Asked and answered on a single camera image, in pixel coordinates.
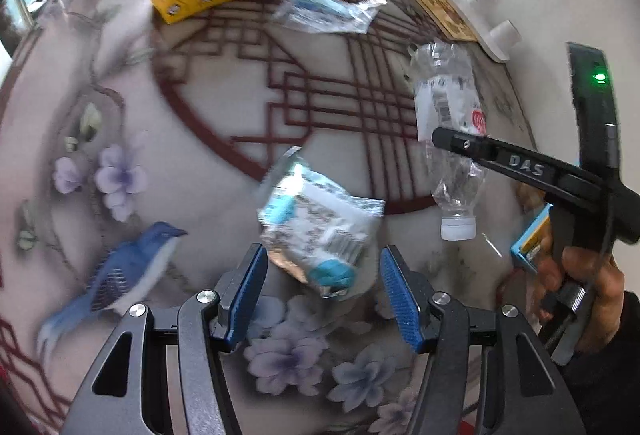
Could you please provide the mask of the clear plastic wrapper blue print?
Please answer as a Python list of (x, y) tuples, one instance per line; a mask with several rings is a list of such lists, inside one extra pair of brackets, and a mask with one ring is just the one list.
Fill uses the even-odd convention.
[(284, 0), (272, 15), (278, 25), (310, 34), (366, 34), (386, 0)]

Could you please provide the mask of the white plastic holder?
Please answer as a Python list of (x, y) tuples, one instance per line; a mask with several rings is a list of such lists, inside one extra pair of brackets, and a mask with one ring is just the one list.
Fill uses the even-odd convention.
[(498, 21), (501, 0), (447, 0), (474, 32), (483, 51), (494, 61), (505, 64), (515, 45), (521, 42), (518, 29), (509, 19)]

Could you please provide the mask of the crumpled blue white snack wrapper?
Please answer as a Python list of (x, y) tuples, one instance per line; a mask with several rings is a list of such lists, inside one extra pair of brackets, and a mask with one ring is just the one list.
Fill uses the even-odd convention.
[(323, 299), (353, 299), (376, 279), (383, 200), (352, 195), (288, 148), (259, 186), (257, 218), (269, 261)]

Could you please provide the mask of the blue yellow box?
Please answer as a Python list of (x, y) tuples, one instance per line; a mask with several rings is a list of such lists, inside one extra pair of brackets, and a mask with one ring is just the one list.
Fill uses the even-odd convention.
[(516, 268), (537, 273), (536, 256), (541, 249), (541, 242), (550, 226), (551, 204), (546, 204), (532, 221), (521, 237), (510, 247), (511, 259)]

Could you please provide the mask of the crushed clear plastic bottle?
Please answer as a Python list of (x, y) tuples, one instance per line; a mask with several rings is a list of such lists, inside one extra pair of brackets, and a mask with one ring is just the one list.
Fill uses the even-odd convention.
[(442, 212), (440, 236), (445, 241), (472, 240), (486, 170), (469, 158), (436, 147), (432, 140), (439, 126), (472, 135), (486, 133), (471, 57), (456, 44), (436, 40), (420, 45), (411, 53), (409, 81), (416, 136), (425, 151), (427, 184)]

